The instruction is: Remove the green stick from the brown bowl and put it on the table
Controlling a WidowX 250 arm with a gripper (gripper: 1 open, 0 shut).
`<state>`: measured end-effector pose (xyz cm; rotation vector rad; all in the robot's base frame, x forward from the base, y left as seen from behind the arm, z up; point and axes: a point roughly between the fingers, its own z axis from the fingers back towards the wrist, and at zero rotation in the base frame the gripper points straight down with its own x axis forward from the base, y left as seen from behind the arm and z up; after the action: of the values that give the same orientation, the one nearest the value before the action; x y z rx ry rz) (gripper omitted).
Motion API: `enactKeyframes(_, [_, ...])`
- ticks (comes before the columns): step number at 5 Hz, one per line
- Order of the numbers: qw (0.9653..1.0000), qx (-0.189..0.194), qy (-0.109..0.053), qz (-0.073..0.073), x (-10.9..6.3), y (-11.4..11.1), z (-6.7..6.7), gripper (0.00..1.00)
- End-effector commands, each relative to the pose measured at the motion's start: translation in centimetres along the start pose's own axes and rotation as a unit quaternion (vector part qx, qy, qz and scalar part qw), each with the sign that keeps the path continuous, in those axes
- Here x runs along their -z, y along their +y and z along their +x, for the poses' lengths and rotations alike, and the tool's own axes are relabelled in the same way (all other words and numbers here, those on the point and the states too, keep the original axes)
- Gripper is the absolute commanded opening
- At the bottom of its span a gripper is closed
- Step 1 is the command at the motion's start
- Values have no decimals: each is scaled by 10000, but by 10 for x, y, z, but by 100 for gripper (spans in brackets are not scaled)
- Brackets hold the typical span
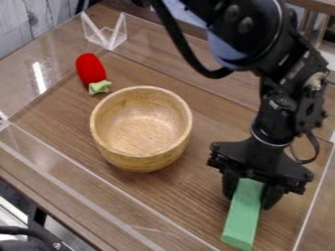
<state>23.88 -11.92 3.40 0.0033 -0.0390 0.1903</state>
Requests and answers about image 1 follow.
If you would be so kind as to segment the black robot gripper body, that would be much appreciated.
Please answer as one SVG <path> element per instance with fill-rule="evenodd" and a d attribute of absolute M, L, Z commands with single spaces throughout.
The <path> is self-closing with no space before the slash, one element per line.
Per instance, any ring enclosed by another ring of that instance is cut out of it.
<path fill-rule="evenodd" d="M 207 165 L 221 174 L 231 171 L 239 178 L 281 186 L 285 193 L 304 194 L 314 173 L 287 155 L 284 146 L 267 145 L 251 136 L 239 142 L 215 141 L 209 149 Z"/>

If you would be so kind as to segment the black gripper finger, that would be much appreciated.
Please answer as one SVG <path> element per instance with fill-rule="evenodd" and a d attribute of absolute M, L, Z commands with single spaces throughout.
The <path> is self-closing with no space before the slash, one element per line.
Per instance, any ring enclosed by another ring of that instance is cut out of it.
<path fill-rule="evenodd" d="M 223 193 L 228 199 L 233 198 L 237 181 L 239 176 L 233 172 L 225 171 L 223 174 Z"/>
<path fill-rule="evenodd" d="M 269 210 L 273 205 L 280 201 L 285 193 L 285 189 L 277 185 L 267 184 L 261 192 L 261 209 Z"/>

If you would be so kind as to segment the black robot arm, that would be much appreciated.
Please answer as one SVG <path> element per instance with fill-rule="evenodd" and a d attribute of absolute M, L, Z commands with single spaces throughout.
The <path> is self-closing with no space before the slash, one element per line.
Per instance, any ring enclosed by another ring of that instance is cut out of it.
<path fill-rule="evenodd" d="M 207 28 L 211 50 L 221 67 L 200 63 L 164 0 L 151 0 L 169 38 L 192 69 L 208 78 L 237 71 L 260 77 L 260 106 L 240 142 L 211 144 L 208 165 L 223 174 L 227 197 L 249 178 L 263 184 L 260 205 L 268 210 L 288 193 L 304 193 L 314 173 L 292 150 L 295 138 L 319 143 L 312 131 L 323 126 L 327 61 L 297 31 L 297 18 L 283 0 L 179 0 Z"/>

